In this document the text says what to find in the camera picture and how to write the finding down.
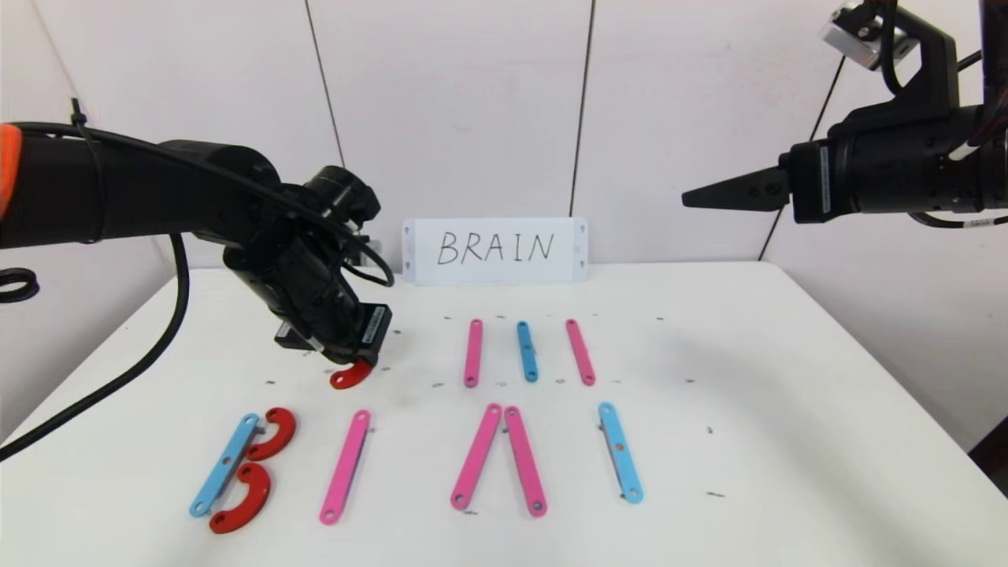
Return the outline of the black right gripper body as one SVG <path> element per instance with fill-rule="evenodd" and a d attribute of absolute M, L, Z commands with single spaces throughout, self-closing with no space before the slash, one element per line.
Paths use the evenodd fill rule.
<path fill-rule="evenodd" d="M 788 155 L 793 218 L 820 224 L 851 214 L 925 211 L 937 150 L 936 125 L 843 132 L 795 145 Z"/>

